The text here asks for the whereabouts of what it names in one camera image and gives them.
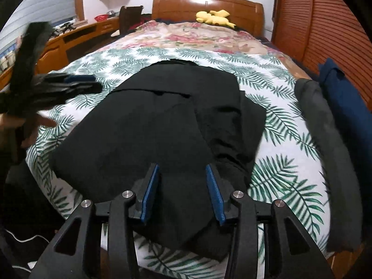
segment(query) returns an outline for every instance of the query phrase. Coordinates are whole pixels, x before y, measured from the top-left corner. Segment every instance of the metal bolt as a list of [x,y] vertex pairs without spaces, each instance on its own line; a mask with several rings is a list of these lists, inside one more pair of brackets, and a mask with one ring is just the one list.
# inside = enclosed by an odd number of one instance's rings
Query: metal bolt
[[130,198],[130,197],[133,196],[133,192],[132,191],[124,191],[122,195],[123,195],[124,198]]
[[284,200],[276,199],[274,202],[275,202],[275,205],[276,205],[277,207],[279,207],[279,208],[282,208],[282,207],[285,206],[285,202],[284,202]]
[[81,206],[82,206],[83,208],[88,208],[91,204],[92,204],[92,202],[91,202],[89,199],[83,200],[83,201],[81,202]]
[[244,193],[242,191],[234,191],[233,196],[235,198],[242,198],[244,196]]

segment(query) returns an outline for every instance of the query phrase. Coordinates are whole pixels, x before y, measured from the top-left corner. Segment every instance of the stuffed animal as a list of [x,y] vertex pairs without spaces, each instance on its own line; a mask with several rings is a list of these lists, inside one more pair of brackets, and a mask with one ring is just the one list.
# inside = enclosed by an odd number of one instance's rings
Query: stuffed animal
[[225,10],[220,11],[213,11],[211,10],[209,13],[206,11],[200,11],[196,14],[196,20],[199,23],[206,23],[206,24],[218,24],[220,26],[229,26],[231,28],[235,27],[235,24],[230,23],[227,16],[230,14]]

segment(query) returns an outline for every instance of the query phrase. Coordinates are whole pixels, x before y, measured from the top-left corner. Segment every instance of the wooden louvered door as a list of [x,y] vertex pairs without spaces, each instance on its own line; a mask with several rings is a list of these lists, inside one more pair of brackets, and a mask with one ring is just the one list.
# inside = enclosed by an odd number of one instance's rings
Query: wooden louvered door
[[372,106],[372,44],[343,0],[278,0],[273,42],[313,72],[332,58]]

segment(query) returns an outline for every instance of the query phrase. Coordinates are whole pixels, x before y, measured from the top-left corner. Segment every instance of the floral blanket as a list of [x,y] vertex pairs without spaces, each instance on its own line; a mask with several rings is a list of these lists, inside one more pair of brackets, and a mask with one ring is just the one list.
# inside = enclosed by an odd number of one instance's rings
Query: floral blanket
[[[295,79],[272,54],[246,55],[189,48],[137,47],[114,48],[115,43],[74,61],[63,72],[94,74],[103,84],[101,94],[80,95],[45,114],[58,123],[55,128],[41,127],[37,142],[27,152],[27,164],[45,196],[67,218],[84,199],[63,178],[57,178],[48,159],[72,129],[105,96],[144,67],[161,60],[191,60],[233,73],[241,90],[266,109],[265,130],[247,190],[255,200],[272,202],[284,199],[306,227],[319,248],[325,251],[330,229],[328,190],[319,155],[299,110],[294,95]],[[258,278],[264,277],[265,247],[263,228],[259,232]],[[102,230],[102,247],[107,246],[107,228]],[[171,251],[135,234],[138,264],[178,279],[219,279],[224,277],[222,263],[192,252]]]
[[267,54],[266,46],[245,31],[202,23],[165,24],[149,21],[108,47],[191,48],[224,53]]

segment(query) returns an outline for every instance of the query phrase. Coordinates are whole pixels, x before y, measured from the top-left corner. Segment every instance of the human hand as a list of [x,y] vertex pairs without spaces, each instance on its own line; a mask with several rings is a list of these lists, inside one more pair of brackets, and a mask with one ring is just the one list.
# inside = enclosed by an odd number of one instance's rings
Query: human hand
[[[25,121],[26,121],[25,119],[21,119],[19,117],[11,116],[8,114],[0,114],[0,133],[6,129],[21,127],[25,123]],[[34,124],[33,124],[32,133],[27,139],[25,139],[22,142],[21,144],[22,148],[28,148],[36,142],[36,138],[38,137],[39,126],[53,128],[57,125],[54,120],[44,117],[40,114],[36,114],[36,117],[33,123]]]

